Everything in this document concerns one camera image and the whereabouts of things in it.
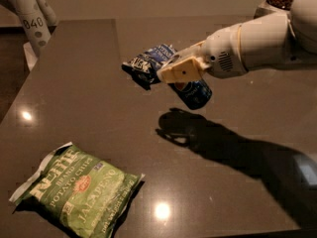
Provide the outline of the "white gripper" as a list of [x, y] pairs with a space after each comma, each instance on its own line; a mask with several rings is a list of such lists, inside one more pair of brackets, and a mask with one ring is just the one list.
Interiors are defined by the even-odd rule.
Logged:
[[208, 70], [217, 78], [230, 78], [247, 73], [241, 56], [241, 24], [216, 31], [205, 42], [178, 51], [158, 70], [164, 83], [196, 81]]

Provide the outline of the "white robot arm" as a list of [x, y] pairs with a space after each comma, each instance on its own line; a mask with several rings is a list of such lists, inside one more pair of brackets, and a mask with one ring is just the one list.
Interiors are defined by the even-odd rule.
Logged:
[[158, 71], [165, 83], [241, 76], [263, 68], [314, 69], [317, 51], [317, 0], [293, 0], [288, 12], [275, 11], [220, 29], [177, 52]]

